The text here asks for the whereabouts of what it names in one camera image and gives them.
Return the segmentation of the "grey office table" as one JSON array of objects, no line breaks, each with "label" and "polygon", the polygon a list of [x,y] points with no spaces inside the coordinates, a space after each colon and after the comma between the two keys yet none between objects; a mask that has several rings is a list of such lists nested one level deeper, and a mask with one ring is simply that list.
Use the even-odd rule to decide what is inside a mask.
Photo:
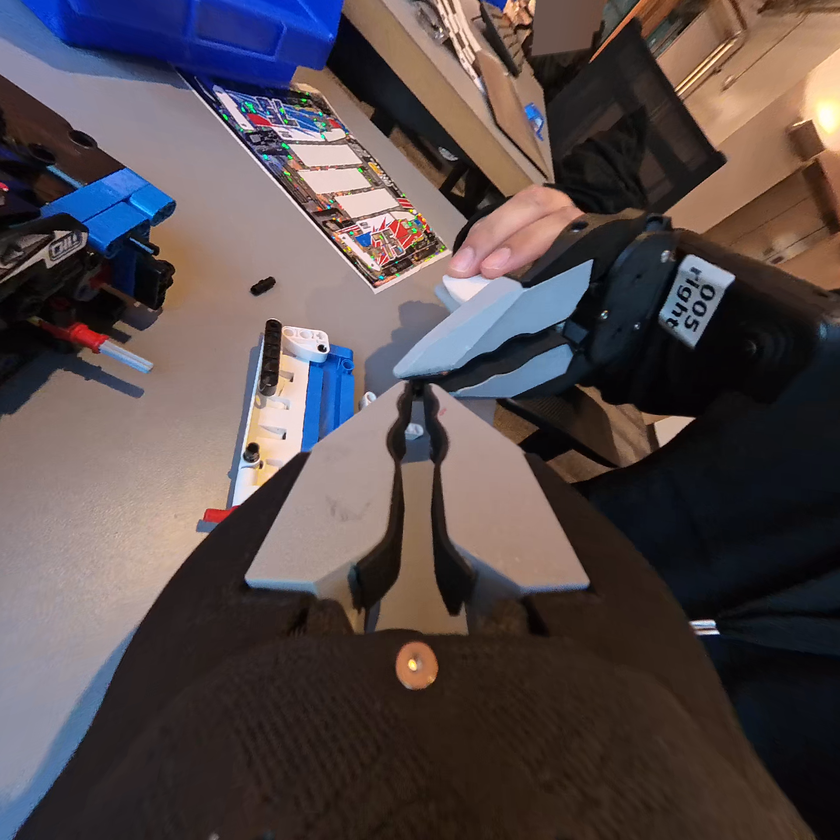
[{"label": "grey office table", "polygon": [[347,1],[343,15],[499,192],[553,182],[498,128],[485,96],[409,2]]}]

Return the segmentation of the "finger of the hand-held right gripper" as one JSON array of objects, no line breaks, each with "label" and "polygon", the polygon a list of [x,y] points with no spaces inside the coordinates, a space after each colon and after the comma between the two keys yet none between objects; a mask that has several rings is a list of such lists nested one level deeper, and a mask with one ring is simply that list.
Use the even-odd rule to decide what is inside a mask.
[{"label": "finger of the hand-held right gripper", "polygon": [[508,373],[494,374],[476,384],[453,390],[455,398],[512,398],[564,375],[574,352],[569,344],[547,350]]},{"label": "finger of the hand-held right gripper", "polygon": [[505,342],[533,335],[566,321],[588,290],[594,261],[564,271],[533,287],[500,277],[444,276],[436,288],[449,315],[421,338],[396,364],[400,380],[458,371]]}]

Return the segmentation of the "black office chair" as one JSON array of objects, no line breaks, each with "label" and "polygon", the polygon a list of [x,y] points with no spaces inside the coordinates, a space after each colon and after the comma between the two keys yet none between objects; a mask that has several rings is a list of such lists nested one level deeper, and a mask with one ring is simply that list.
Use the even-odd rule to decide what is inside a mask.
[{"label": "black office chair", "polygon": [[608,406],[574,387],[561,395],[497,400],[499,408],[533,427],[519,447],[544,461],[575,452],[607,469],[652,454],[655,434],[631,406]]}]

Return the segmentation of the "holographic sticker sheet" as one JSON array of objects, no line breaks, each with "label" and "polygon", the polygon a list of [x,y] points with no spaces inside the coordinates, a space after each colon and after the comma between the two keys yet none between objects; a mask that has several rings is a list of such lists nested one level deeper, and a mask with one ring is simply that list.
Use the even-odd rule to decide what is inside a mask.
[{"label": "holographic sticker sheet", "polygon": [[373,292],[449,254],[320,90],[178,74]]}]

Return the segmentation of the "blue white lego panel assembly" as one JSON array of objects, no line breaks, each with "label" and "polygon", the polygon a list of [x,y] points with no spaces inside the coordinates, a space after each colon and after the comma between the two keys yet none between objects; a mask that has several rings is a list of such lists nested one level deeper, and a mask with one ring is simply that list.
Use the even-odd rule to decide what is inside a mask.
[{"label": "blue white lego panel assembly", "polygon": [[283,466],[354,414],[354,353],[320,329],[266,321],[248,392],[226,508],[199,521],[212,529]]}]

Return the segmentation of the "grey desk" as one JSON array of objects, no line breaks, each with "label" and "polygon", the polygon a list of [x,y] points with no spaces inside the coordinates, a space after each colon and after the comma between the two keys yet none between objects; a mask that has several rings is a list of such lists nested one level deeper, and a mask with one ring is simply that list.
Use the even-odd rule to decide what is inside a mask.
[{"label": "grey desk", "polygon": [[[164,69],[71,49],[3,15],[2,75],[176,201],[154,242],[162,314],[98,355],[43,357],[2,390],[2,838],[96,713],[135,627],[229,492],[251,354],[268,318],[353,350],[381,393],[440,317],[448,259],[373,292],[199,97]],[[265,277],[260,297],[249,288]]]}]

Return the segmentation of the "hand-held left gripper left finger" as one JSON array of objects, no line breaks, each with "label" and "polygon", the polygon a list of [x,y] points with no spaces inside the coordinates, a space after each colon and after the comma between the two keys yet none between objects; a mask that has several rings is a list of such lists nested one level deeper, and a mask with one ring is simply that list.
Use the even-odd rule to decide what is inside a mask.
[{"label": "hand-held left gripper left finger", "polygon": [[298,592],[366,614],[402,556],[406,384],[394,385],[305,459],[245,574],[253,590]]}]

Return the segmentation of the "person's right forearm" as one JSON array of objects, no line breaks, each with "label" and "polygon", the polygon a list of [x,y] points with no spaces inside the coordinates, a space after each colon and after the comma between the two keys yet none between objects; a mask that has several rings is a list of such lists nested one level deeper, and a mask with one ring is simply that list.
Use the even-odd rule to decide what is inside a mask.
[{"label": "person's right forearm", "polygon": [[556,165],[553,187],[586,214],[648,210],[641,177],[647,134],[645,123],[627,119],[577,144]]}]

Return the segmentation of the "checkered calibration board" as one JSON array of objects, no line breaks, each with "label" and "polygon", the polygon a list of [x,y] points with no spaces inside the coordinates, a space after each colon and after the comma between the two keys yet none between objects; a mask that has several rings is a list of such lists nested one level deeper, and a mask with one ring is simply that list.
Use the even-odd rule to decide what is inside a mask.
[{"label": "checkered calibration board", "polygon": [[480,42],[460,1],[433,1],[444,31],[454,47],[459,63],[471,75],[477,75]]}]

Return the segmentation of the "white L-shaped lego beam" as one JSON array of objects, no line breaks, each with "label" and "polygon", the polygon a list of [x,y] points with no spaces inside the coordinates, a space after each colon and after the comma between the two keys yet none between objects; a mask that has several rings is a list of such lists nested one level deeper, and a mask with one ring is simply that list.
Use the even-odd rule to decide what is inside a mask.
[{"label": "white L-shaped lego beam", "polygon": [[[362,398],[359,400],[358,403],[358,411],[363,411],[367,406],[374,403],[377,399],[377,395],[373,392],[365,392],[362,395]],[[425,430],[424,427],[418,423],[409,423],[406,426],[404,437],[407,442],[412,442],[418,440],[422,436],[424,436]]]}]

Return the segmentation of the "grey notebook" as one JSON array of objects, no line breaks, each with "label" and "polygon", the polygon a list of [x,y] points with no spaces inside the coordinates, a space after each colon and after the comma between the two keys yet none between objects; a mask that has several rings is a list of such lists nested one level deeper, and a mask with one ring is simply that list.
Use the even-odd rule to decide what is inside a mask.
[{"label": "grey notebook", "polygon": [[[501,59],[487,50],[479,53],[477,66],[493,119],[498,128],[519,148],[545,179],[552,183],[550,129],[543,89],[533,76],[530,66],[524,63],[520,76],[513,77]],[[537,141],[524,114],[523,107],[529,102],[535,102],[545,118],[543,142]]]}]

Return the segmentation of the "black keyboard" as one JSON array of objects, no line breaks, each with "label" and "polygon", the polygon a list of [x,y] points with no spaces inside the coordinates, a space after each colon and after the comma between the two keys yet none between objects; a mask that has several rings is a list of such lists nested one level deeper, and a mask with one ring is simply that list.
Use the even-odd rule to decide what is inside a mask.
[{"label": "black keyboard", "polygon": [[486,40],[509,73],[513,77],[519,77],[526,58],[518,32],[503,11],[504,5],[480,1],[479,14],[485,28]]}]

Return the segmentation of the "person's black jacket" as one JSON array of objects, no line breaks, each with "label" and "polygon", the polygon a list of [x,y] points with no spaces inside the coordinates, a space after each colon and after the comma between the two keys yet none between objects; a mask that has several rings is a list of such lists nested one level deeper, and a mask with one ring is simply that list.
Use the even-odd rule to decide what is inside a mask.
[{"label": "person's black jacket", "polygon": [[839,379],[725,395],[576,489],[693,621],[742,729],[818,838],[839,836]]}]

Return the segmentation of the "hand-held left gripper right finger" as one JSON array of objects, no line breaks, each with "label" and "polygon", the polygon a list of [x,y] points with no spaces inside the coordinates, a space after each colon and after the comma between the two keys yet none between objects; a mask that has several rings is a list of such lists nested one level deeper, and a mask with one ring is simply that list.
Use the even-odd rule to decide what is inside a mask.
[{"label": "hand-held left gripper right finger", "polygon": [[434,464],[434,573],[448,613],[583,592],[590,577],[519,446],[437,385],[423,389]]}]

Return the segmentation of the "black mesh chair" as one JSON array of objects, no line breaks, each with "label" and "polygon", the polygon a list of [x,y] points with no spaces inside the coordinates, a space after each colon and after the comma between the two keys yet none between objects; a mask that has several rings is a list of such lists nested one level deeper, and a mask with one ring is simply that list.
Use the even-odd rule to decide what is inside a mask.
[{"label": "black mesh chair", "polygon": [[640,171],[647,212],[667,212],[726,162],[660,69],[636,20],[550,102],[553,182],[556,165],[573,147],[627,119],[647,126]]}]

